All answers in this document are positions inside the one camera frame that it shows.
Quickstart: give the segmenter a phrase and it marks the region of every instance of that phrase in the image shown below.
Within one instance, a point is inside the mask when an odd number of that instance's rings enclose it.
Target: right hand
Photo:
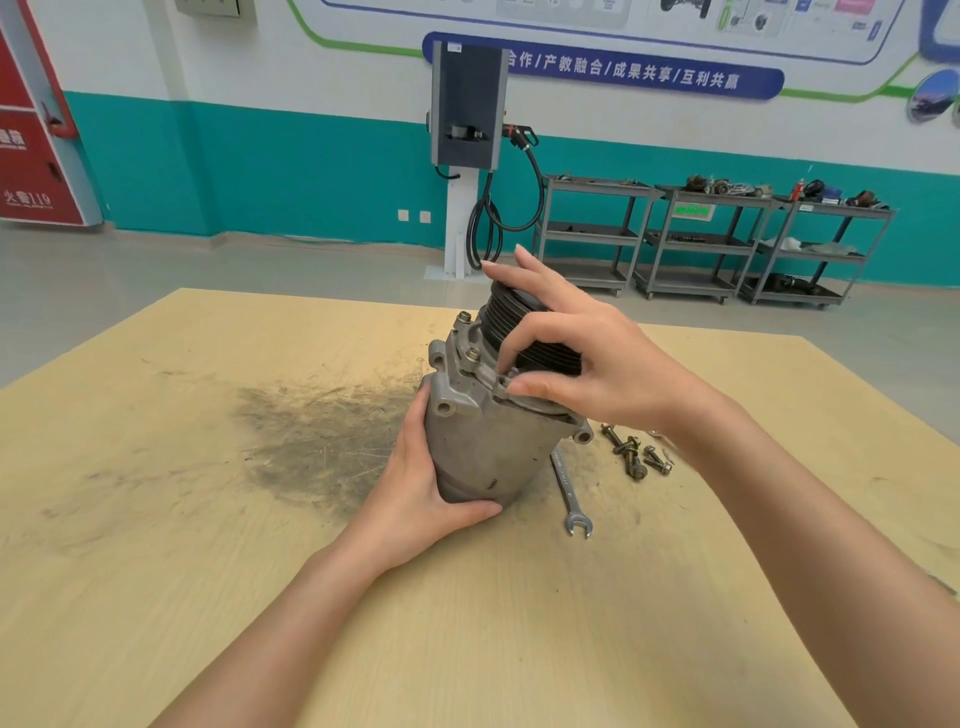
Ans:
[[[687,405],[713,392],[616,308],[596,301],[525,249],[517,246],[514,256],[519,268],[485,261],[484,273],[536,296],[551,310],[528,313],[507,335],[497,371],[506,373],[534,341],[566,344],[583,357],[583,371],[522,374],[508,393],[559,402],[594,421],[670,434],[693,409]]]

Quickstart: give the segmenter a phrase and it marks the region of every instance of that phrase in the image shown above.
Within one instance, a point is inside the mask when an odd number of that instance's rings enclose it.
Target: hand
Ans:
[[[500,346],[497,370],[506,373],[518,352],[541,341],[579,352],[583,372],[522,374],[510,383],[509,393],[556,401],[595,421],[667,434],[685,405],[715,395],[616,308],[596,301],[523,248],[517,246],[514,255],[519,268],[484,262],[484,273],[552,310],[523,317]]]
[[[453,531],[495,516],[492,500],[447,503],[437,490],[437,472],[426,445],[423,416],[430,387],[414,397],[387,467],[337,546],[357,549],[373,576],[405,564]]]

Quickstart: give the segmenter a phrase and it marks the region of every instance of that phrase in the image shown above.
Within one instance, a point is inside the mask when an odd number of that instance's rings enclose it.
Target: teal wall stripe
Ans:
[[[430,166],[422,124],[79,92],[67,98],[105,216],[118,228],[444,244],[446,183]],[[636,131],[642,138],[641,122]],[[870,188],[900,214],[864,279],[960,286],[960,232],[951,210],[960,200],[960,176],[562,137],[542,137],[536,152],[544,171],[582,176],[682,183],[704,174],[778,190],[806,177],[840,186],[846,195]],[[537,204],[526,157],[509,144],[493,194],[508,224],[528,219]],[[410,210],[411,222],[397,221],[399,208]],[[621,200],[566,194],[555,198],[552,216],[619,222],[623,209]],[[418,222],[421,210],[431,212],[432,224]],[[655,206],[652,225],[662,223],[664,211],[664,203]],[[729,215],[718,211],[711,223],[682,227],[725,230]],[[749,229],[747,217],[741,234]],[[838,222],[807,216],[795,234],[830,240]],[[866,246],[876,225],[854,221],[845,240]],[[530,240],[531,233],[508,235],[507,247]],[[548,252],[612,256],[598,246],[550,244]],[[648,247],[643,259],[651,255]],[[682,254],[664,262],[707,263]],[[844,274],[843,267],[828,269],[829,276]]]
[[[68,91],[86,159],[117,228],[210,235],[215,210],[198,194],[186,104]]]

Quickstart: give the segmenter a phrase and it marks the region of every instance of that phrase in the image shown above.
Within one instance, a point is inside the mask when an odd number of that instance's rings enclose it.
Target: wooden table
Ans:
[[[149,722],[362,501],[454,314],[181,290],[0,391],[3,724]],[[803,339],[645,330],[960,585],[958,447]],[[593,538],[544,470],[373,587],[303,725],[851,724],[688,466],[564,454]]]

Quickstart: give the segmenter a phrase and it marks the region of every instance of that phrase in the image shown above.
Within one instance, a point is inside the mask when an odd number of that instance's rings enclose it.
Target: forearm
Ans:
[[[960,607],[731,400],[668,432],[740,529],[861,725],[960,715]]]
[[[375,576],[336,543],[314,554],[154,728],[294,725],[337,631]]]

